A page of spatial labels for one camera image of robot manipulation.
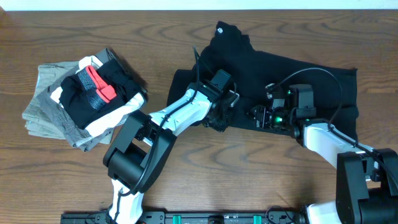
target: cable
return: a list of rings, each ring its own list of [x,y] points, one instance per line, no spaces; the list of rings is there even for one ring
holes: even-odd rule
[[[193,92],[193,95],[191,96],[191,98],[190,98],[188,101],[186,101],[185,103],[183,103],[183,104],[181,104],[180,106],[176,107],[174,110],[172,110],[171,112],[167,113],[167,114],[163,117],[162,122],[160,122],[159,127],[157,128],[155,141],[154,141],[153,144],[152,144],[150,153],[149,153],[149,155],[148,155],[147,163],[146,163],[146,165],[145,165],[145,167],[144,167],[144,170],[142,171],[142,174],[141,174],[140,178],[138,179],[138,181],[137,181],[137,183],[135,184],[135,186],[134,186],[132,189],[130,189],[127,193],[118,192],[118,204],[116,205],[116,213],[115,213],[115,218],[114,218],[114,220],[113,220],[113,223],[114,223],[114,224],[116,223],[116,219],[117,219],[117,217],[118,217],[118,215],[119,215],[119,207],[120,207],[120,199],[121,199],[121,197],[125,197],[125,196],[130,195],[130,194],[133,193],[133,192],[136,192],[138,186],[141,184],[141,182],[142,182],[144,176],[146,175],[146,173],[147,173],[148,170],[149,170],[150,163],[151,163],[152,158],[153,158],[153,156],[154,156],[154,154],[155,154],[156,145],[157,145],[157,143],[159,142],[159,136],[160,136],[160,132],[162,131],[163,125],[164,125],[165,122],[170,118],[170,116],[171,116],[172,114],[174,114],[174,113],[177,112],[179,109],[181,109],[181,108],[183,108],[184,106],[187,106],[189,103],[191,103],[191,102],[195,99],[195,97],[196,97],[196,95],[197,95],[197,93],[198,93],[198,89],[199,89],[199,63],[198,63],[198,59],[199,59],[199,57],[198,57],[197,48],[196,48],[195,46],[193,46],[193,52],[194,52],[194,54],[195,54],[195,62],[196,62],[196,65],[197,65],[197,85],[196,85],[195,91]]]
[[[398,190],[398,179],[397,179],[397,177],[391,172],[391,170],[388,168],[388,166],[386,166],[385,163],[383,163],[383,162],[377,157],[377,155],[376,155],[374,152],[370,151],[369,149],[366,149],[366,148],[363,147],[363,146],[360,146],[360,145],[358,144],[358,142],[353,142],[352,140],[350,140],[350,139],[348,139],[348,138],[342,136],[341,134],[337,133],[337,132],[334,130],[334,127],[331,126],[331,123],[332,123],[333,120],[336,118],[337,114],[340,112],[341,107],[343,106],[343,88],[341,87],[340,82],[339,82],[338,79],[334,76],[334,74],[330,73],[328,70],[325,70],[325,69],[323,69],[323,68],[317,68],[317,67],[305,68],[305,69],[299,70],[299,71],[297,71],[297,72],[295,72],[295,73],[289,75],[288,77],[284,78],[281,82],[279,82],[279,83],[277,83],[277,84],[275,84],[275,85],[272,85],[272,86],[269,88],[269,90],[267,90],[267,93],[270,93],[271,91],[275,90],[277,87],[281,86],[281,84],[283,84],[283,83],[286,82],[288,79],[290,79],[290,78],[292,78],[293,76],[295,76],[296,74],[298,74],[298,73],[300,73],[300,72],[307,71],[307,70],[321,70],[321,71],[326,72],[327,74],[329,74],[329,75],[334,79],[334,81],[337,83],[338,88],[339,88],[339,90],[340,90],[340,103],[339,103],[339,105],[338,105],[336,111],[333,113],[333,115],[331,116],[331,118],[330,118],[330,120],[329,120],[329,123],[328,123],[328,130],[329,130],[330,132],[332,132],[334,135],[336,135],[337,137],[341,138],[342,140],[344,140],[344,141],[348,142],[349,144],[352,144],[354,147],[357,147],[358,149],[364,151],[368,156],[370,156],[373,160],[375,160],[375,161],[384,169],[384,171],[386,172],[386,174],[392,179],[393,183],[395,183],[396,188],[397,188],[397,190]]]
[[[289,124],[292,125],[293,123],[293,113],[295,110],[297,110],[297,107],[293,107],[292,111],[290,112],[290,119],[289,119]]]
[[[195,47],[195,59],[196,59],[196,57],[201,61],[201,64],[204,65],[204,66],[206,67],[206,69],[214,76],[214,75],[215,75],[214,72],[211,71],[211,69],[207,66],[207,64],[205,63],[205,61],[203,61],[203,60],[201,59],[201,57],[200,57],[200,55],[198,54],[198,52],[196,51],[196,47]]]

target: folded clothes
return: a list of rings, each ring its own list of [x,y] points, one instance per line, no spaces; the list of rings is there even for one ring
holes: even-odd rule
[[[95,90],[97,95],[105,101],[105,103],[109,103],[110,100],[115,98],[116,92],[114,88],[106,84],[91,65],[78,72],[77,77],[85,91]]]
[[[114,98],[109,101],[96,97],[98,92],[90,89],[92,84],[89,80],[79,76],[66,77],[61,84],[60,104],[80,129],[85,129],[90,123],[124,106],[141,90],[116,59],[104,63],[96,72],[115,90],[116,96],[112,95]]]
[[[115,93],[117,95],[115,98],[120,98],[123,96],[122,100],[126,98],[126,103],[121,103],[121,106],[119,108],[116,108],[110,113],[105,113],[98,119],[90,121],[90,127],[87,127],[87,129],[80,129],[72,120],[71,116],[65,111],[65,109],[62,108],[59,98],[63,90],[60,85],[64,81],[64,79],[66,79],[66,77],[75,75],[77,71],[82,70],[89,65],[91,65],[94,69],[98,69],[100,68],[100,66],[102,66],[103,63],[112,61],[115,58],[116,57],[108,49],[102,50],[95,56],[85,57],[78,62],[78,66],[70,69],[66,74],[58,78],[53,83],[53,85],[48,86],[48,88],[46,88],[42,93],[38,95],[38,99],[40,100],[40,106],[43,108],[43,112],[49,117],[50,122],[55,124],[57,129],[59,129],[60,132],[65,135],[67,141],[73,147],[78,147],[80,144],[83,144],[83,142],[87,141],[92,141],[94,143],[94,141],[100,138],[102,135],[113,132],[113,128],[115,126],[124,124],[129,113],[137,110],[145,103],[145,99],[141,93],[141,87],[136,84],[131,79],[131,77],[126,74],[126,72],[123,72],[124,78],[118,77],[115,81],[110,81],[114,78],[101,78],[105,83],[109,83],[111,85],[114,85],[115,83],[120,83],[120,86],[115,88]],[[122,71],[120,71],[118,67],[121,66],[118,64],[117,60],[115,60],[115,62],[117,63],[117,66],[113,63],[111,63],[110,65],[115,66],[117,69],[107,68],[104,73],[121,73],[122,71],[124,71],[123,69]],[[131,91],[131,88],[138,91],[129,100],[127,100],[127,97],[131,96],[134,93]]]
[[[216,73],[223,69],[231,74],[237,84],[240,94],[239,101],[233,108],[233,117],[230,126],[277,133],[272,129],[257,128],[253,121],[246,116],[253,106],[268,105],[265,87],[270,83],[278,83],[290,74],[310,67],[320,67],[328,70],[338,79],[343,89],[343,107],[333,124],[342,133],[353,139],[356,135],[356,118],[359,115],[356,107],[356,69],[346,70],[300,62],[290,58],[272,55],[266,52],[255,51],[250,44],[249,36],[242,35],[236,26],[219,22],[215,36],[200,55],[199,65],[205,63]],[[167,105],[181,98],[189,83],[195,80],[195,69],[177,70],[170,87]],[[199,66],[200,77],[211,79],[212,74],[204,66]],[[314,105],[317,116],[330,119],[340,102],[338,85],[332,77],[319,70],[308,70],[287,80],[282,87],[292,84],[311,84],[314,92]]]
[[[141,93],[137,93],[131,100],[129,100],[124,106],[98,118],[97,120],[91,122],[86,130],[92,136],[100,135],[104,130],[108,128],[114,128],[119,125],[121,121],[125,122],[125,115],[138,110],[144,104],[144,98]]]
[[[101,62],[107,62],[114,58],[113,54],[108,49],[102,50],[95,56]],[[51,93],[53,93],[54,90],[56,90],[61,85],[61,82],[66,77],[76,74],[76,71],[79,69],[80,68],[78,65],[76,65],[72,69],[69,69],[67,73],[56,79],[56,81],[52,85],[45,88],[37,96],[43,113],[47,115],[50,122],[57,127],[57,129],[65,136],[65,139],[68,141],[68,143],[73,147],[80,147],[81,145],[86,143],[96,144],[98,138],[103,138],[103,136],[107,136],[113,133],[113,129],[111,128],[104,131],[97,138],[91,136],[87,130],[79,129],[77,125],[73,122],[71,117],[68,115],[68,113],[61,107],[61,105],[51,99]],[[84,151],[89,151],[91,148],[81,149]]]
[[[79,61],[79,69],[76,71],[76,73],[80,72],[81,70],[83,70],[86,66],[91,65],[95,70],[99,69],[104,63],[102,63],[102,61],[100,61],[97,57],[95,57],[94,55],[92,56],[87,56],[82,58]]]
[[[69,70],[75,68],[78,62],[59,62],[59,63],[47,63],[39,65],[37,84],[33,99],[22,113],[22,118],[26,120],[25,127],[28,129],[28,133],[33,136],[39,136],[43,138],[53,139],[65,139],[64,134],[51,122],[50,118],[42,111],[40,107],[40,101],[38,99],[39,93],[43,92],[49,85],[53,84],[58,78],[67,73]],[[111,133],[105,133],[99,135],[97,138],[91,138],[87,141],[80,138],[81,143],[79,145],[74,144],[75,147],[79,147],[83,151],[89,151],[98,142],[103,144],[109,144],[112,139],[113,130],[109,130]]]

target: white wall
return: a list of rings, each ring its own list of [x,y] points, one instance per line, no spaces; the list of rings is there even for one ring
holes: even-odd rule
[[[398,9],[398,0],[0,0],[6,11]]]

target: stack of folded clothes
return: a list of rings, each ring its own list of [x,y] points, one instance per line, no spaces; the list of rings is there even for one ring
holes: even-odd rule
[[[66,139],[83,151],[109,144],[114,127],[146,102],[145,90],[108,49],[38,70],[34,97],[22,114],[29,134]]]

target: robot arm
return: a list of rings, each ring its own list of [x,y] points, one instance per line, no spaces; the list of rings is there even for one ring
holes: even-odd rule
[[[198,91],[190,103],[187,104],[194,95],[195,83],[191,83],[181,99],[165,109],[149,115],[136,111],[128,117],[103,159],[103,164],[108,168],[108,175],[114,185],[114,206],[109,210],[111,220],[118,224],[135,223],[138,220],[142,214],[141,202],[144,192],[160,175],[174,142],[182,131],[198,121],[205,121],[207,126],[217,131],[225,130],[224,124],[228,122],[214,123],[214,117],[220,104],[232,107],[239,99],[237,93],[228,90],[229,84],[231,84],[231,75],[219,70],[209,82],[199,83]],[[180,109],[170,116],[167,115],[176,108]],[[206,120],[209,114],[212,117],[211,121]],[[158,133],[166,115],[168,119]],[[134,138],[144,141],[151,146],[150,152],[153,151],[145,174],[144,168],[148,163],[150,152],[146,153],[135,145]],[[158,142],[152,147],[156,138]],[[136,192],[131,192],[125,197],[119,196],[133,188],[137,189]]]
[[[292,85],[287,93],[288,108],[264,107],[260,111],[267,119],[258,122],[290,131],[299,144],[318,153],[337,169],[336,200],[305,207],[305,223],[397,223],[398,189],[393,179],[398,176],[397,153],[360,144],[325,120],[315,119],[310,85]],[[274,96],[272,105],[284,98],[278,96],[278,91]],[[383,167],[388,167],[392,175]],[[366,182],[370,180],[380,182],[381,186],[368,189]]]

